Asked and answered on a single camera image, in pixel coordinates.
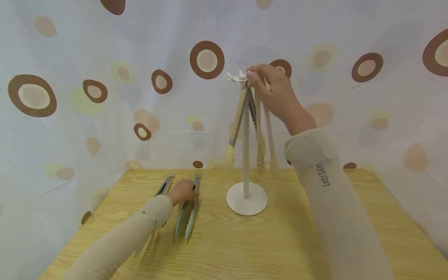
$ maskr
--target table surface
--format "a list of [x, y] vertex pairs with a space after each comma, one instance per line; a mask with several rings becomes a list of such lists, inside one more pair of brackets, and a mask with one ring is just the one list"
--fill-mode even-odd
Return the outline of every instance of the table surface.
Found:
[[[314, 228], [306, 194], [293, 170], [269, 171], [251, 181], [268, 194], [266, 209], [252, 217], [237, 215], [226, 203], [241, 170], [131, 170], [115, 184], [99, 208], [68, 242], [40, 279], [60, 279], [95, 240], [132, 215], [170, 172], [174, 183], [200, 173], [200, 204], [190, 241], [174, 242], [177, 206], [167, 224], [152, 235], [138, 257], [131, 256], [112, 279], [301, 279], [329, 280], [330, 272]], [[400, 208], [378, 180], [362, 169], [346, 170], [358, 193], [397, 280], [442, 280], [448, 262]]]

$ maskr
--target white stand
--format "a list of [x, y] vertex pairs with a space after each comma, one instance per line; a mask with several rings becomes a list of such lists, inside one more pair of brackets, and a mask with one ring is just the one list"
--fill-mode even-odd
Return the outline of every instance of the white stand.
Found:
[[266, 208], [267, 194], [264, 189], [249, 182], [249, 108], [243, 112], [243, 182], [233, 185], [227, 192], [227, 205], [235, 213], [253, 216]]

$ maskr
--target fingers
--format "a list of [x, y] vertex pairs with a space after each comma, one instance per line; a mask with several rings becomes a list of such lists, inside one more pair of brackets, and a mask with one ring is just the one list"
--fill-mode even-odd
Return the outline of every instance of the fingers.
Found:
[[248, 71], [257, 72], [262, 74], [266, 79], [268, 83], [271, 83], [271, 81], [274, 81], [279, 73], [272, 65], [266, 65], [266, 64], [259, 64], [259, 65], [253, 65], [250, 66]]
[[250, 85], [255, 89], [255, 94], [260, 97], [261, 101], [264, 101], [271, 94], [257, 74], [252, 71], [247, 71], [246, 77], [249, 80]]

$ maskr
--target beige sleeve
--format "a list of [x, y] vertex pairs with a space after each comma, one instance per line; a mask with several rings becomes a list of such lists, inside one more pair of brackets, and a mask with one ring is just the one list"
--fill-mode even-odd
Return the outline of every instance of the beige sleeve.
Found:
[[171, 212], [171, 199], [164, 195], [152, 198], [138, 212], [95, 241], [63, 279], [110, 279], [136, 248], [166, 223]]
[[335, 145], [321, 129], [291, 137], [286, 158], [303, 185], [333, 280], [393, 280], [366, 211], [339, 162]]

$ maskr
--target curtain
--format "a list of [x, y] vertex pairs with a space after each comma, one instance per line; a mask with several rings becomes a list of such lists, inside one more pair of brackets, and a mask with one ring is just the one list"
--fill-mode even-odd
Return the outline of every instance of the curtain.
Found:
[[[0, 278], [36, 279], [128, 169], [222, 168], [240, 94], [223, 75], [259, 63], [282, 67], [345, 168], [373, 172], [448, 256], [447, 12], [444, 0], [1, 1]], [[255, 167], [253, 128], [250, 147]]]

